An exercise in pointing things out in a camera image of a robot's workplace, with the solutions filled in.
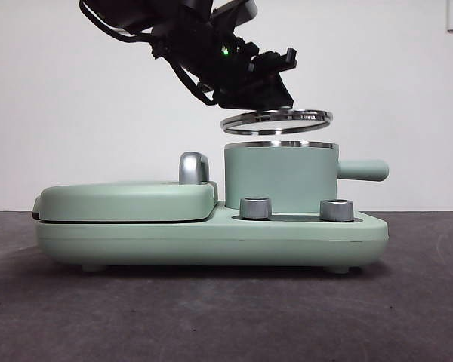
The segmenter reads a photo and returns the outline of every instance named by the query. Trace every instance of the pot handle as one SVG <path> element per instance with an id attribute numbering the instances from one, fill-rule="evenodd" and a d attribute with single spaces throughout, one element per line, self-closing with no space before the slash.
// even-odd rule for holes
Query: pot handle
<path id="1" fill-rule="evenodd" d="M 383 181 L 389 173 L 389 166 L 382 160 L 339 161 L 337 178 Z"/>

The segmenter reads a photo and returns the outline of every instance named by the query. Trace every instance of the gray table surface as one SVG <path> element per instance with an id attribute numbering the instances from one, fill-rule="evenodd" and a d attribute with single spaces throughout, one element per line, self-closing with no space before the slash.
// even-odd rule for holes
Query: gray table surface
<path id="1" fill-rule="evenodd" d="M 380 262 L 85 274 L 0 212 L 0 361 L 453 361 L 453 213 L 388 221 Z"/>

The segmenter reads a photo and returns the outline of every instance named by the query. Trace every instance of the silver handle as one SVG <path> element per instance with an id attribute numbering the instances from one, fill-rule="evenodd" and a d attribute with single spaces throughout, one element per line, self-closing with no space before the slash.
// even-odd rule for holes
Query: silver handle
<path id="1" fill-rule="evenodd" d="M 199 152 L 184 152 L 180 158 L 180 185 L 200 185 L 209 180 L 208 158 Z"/>

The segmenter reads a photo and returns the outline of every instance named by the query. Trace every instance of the sandwich maker lid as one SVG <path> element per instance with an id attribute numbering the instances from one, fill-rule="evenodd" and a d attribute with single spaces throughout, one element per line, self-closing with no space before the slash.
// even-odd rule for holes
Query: sandwich maker lid
<path id="1" fill-rule="evenodd" d="M 207 218 L 217 203 L 217 184 L 129 182 L 55 186 L 35 201 L 45 222 L 182 222 Z"/>

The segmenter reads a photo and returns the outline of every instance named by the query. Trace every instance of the silver ring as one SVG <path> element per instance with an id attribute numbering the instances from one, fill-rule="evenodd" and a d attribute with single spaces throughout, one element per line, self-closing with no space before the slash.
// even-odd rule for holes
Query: silver ring
<path id="1" fill-rule="evenodd" d="M 332 113 L 326 111 L 281 108 L 268 111 L 242 113 L 241 115 L 236 115 L 222 120 L 220 126 L 226 133 L 269 136 L 318 130 L 319 128 L 329 126 L 332 119 Z M 299 125 L 299 121 L 305 122 L 305 124 Z M 253 125 L 261 126 L 261 124 L 265 122 L 283 122 L 283 127 L 270 127 L 266 129 L 256 129 L 256 127 L 253 127 Z M 252 125 L 249 129 L 237 128 L 249 124 Z"/>

